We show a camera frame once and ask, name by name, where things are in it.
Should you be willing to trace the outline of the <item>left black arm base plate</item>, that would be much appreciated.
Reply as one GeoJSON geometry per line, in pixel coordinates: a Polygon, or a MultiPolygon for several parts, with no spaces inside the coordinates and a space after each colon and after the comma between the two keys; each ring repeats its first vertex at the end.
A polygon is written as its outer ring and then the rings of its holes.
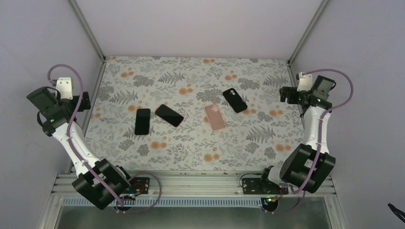
{"type": "Polygon", "coordinates": [[[142,195],[149,192],[149,177],[136,177],[130,180],[130,187],[124,191],[124,194],[142,195]]]}

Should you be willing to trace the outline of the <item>black phone case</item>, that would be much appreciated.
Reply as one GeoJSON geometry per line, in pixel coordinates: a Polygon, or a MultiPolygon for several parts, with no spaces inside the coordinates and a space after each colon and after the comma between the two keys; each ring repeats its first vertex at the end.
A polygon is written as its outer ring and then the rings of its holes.
{"type": "Polygon", "coordinates": [[[238,94],[236,89],[230,88],[225,90],[223,93],[225,100],[229,103],[230,107],[236,113],[240,113],[245,111],[248,107],[247,104],[244,102],[242,97],[238,94]]]}

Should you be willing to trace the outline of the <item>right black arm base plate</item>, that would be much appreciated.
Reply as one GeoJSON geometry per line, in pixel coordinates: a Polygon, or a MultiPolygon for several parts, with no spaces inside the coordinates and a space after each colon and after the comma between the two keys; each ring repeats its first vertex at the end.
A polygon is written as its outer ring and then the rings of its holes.
{"type": "Polygon", "coordinates": [[[270,180],[263,178],[242,178],[242,192],[244,195],[287,195],[289,190],[270,180]]]}

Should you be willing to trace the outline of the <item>pink-edged black smartphone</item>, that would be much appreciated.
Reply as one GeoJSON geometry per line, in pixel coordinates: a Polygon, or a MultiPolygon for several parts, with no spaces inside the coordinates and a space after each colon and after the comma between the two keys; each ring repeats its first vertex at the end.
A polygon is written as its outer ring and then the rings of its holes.
{"type": "Polygon", "coordinates": [[[150,109],[138,109],[136,112],[135,135],[148,135],[150,128],[150,109]]]}

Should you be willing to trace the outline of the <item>black object at corner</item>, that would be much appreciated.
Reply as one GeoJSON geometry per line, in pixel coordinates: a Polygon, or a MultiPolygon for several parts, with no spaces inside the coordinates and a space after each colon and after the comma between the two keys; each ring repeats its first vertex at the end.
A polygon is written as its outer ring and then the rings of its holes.
{"type": "Polygon", "coordinates": [[[391,203],[388,203],[387,205],[389,209],[394,213],[394,215],[397,216],[403,223],[405,223],[405,213],[391,203]]]}

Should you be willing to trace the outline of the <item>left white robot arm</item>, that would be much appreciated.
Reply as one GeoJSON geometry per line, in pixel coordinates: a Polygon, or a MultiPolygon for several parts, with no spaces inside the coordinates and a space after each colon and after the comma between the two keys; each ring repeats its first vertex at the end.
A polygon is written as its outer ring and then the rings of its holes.
{"type": "Polygon", "coordinates": [[[113,201],[124,206],[120,194],[132,189],[133,180],[108,160],[93,155],[76,122],[75,112],[91,107],[88,92],[68,99],[58,90],[50,90],[51,87],[41,87],[26,98],[39,110],[37,122],[43,132],[56,139],[69,155],[77,175],[72,182],[74,189],[99,209],[113,201]]]}

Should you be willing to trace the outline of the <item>purple smartphone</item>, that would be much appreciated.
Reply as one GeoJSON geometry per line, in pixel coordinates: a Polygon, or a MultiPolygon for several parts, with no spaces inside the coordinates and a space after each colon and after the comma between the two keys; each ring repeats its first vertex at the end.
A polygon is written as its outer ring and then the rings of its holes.
{"type": "Polygon", "coordinates": [[[175,112],[168,106],[161,104],[155,111],[155,115],[168,122],[174,127],[178,127],[180,123],[184,120],[184,117],[179,113],[175,112]]]}

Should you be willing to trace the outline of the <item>floral patterned table mat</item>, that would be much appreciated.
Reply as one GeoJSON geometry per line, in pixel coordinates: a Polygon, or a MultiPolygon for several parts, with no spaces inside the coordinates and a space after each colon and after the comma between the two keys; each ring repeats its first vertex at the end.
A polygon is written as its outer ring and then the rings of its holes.
{"type": "Polygon", "coordinates": [[[291,84],[285,60],[109,56],[86,132],[94,153],[126,170],[242,171],[279,166],[303,139],[298,107],[282,103],[291,84]],[[223,92],[236,89],[236,113],[223,92]],[[184,117],[155,115],[164,104],[184,117]],[[204,108],[217,104],[226,128],[213,131],[204,108]],[[148,135],[136,112],[150,109],[148,135]]]}

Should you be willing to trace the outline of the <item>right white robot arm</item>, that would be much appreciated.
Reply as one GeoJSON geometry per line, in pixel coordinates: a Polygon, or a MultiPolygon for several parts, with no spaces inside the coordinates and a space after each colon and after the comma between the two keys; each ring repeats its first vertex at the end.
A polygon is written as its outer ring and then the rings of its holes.
{"type": "Polygon", "coordinates": [[[304,119],[303,142],[285,160],[279,178],[287,183],[315,193],[335,166],[336,159],[329,155],[326,132],[332,104],[329,92],[335,81],[319,75],[315,80],[309,73],[298,73],[296,87],[282,87],[280,100],[299,104],[304,119]]]}

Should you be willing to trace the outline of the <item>aluminium rail frame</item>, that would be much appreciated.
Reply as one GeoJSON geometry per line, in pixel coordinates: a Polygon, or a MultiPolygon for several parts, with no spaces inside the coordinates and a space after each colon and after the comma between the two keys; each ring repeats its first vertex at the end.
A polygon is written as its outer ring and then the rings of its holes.
{"type": "MultiPolygon", "coordinates": [[[[167,173],[155,173],[158,177],[162,192],[162,197],[265,197],[265,195],[244,195],[239,186],[239,177],[236,173],[219,174],[215,172],[200,172],[180,174],[179,171],[169,171],[167,173]]],[[[74,174],[57,175],[53,185],[51,195],[72,196],[79,195],[73,186],[74,174]]],[[[148,194],[144,197],[157,197],[159,185],[153,177],[150,179],[148,194]]],[[[335,197],[336,191],[331,177],[321,185],[314,194],[306,193],[306,197],[335,197]]]]}

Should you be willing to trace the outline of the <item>pink silicone phone case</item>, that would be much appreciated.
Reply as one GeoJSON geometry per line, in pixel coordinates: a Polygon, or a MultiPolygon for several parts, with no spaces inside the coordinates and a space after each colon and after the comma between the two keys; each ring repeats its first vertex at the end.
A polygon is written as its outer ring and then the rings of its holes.
{"type": "Polygon", "coordinates": [[[226,128],[225,120],[217,104],[206,106],[204,111],[213,131],[219,131],[226,128]]]}

